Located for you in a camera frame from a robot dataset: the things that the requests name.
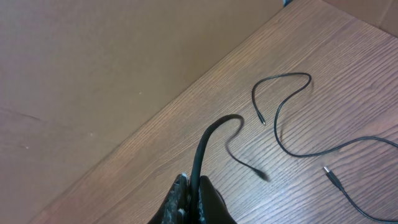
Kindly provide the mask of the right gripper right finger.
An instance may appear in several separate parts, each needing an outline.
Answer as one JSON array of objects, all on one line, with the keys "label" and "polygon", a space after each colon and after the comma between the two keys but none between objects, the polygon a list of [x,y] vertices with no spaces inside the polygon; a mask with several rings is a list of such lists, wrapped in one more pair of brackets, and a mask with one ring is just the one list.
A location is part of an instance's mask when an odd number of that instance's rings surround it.
[{"label": "right gripper right finger", "polygon": [[200,177],[198,196],[198,223],[236,224],[236,221],[229,214],[221,194],[205,175]]}]

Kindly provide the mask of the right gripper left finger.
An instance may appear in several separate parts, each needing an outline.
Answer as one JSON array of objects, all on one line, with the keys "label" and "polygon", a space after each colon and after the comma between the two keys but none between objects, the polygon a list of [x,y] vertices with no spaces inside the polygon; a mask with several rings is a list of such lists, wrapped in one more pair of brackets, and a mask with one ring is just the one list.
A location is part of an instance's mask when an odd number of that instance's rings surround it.
[{"label": "right gripper left finger", "polygon": [[187,221],[188,178],[179,174],[148,224],[183,224]]}]

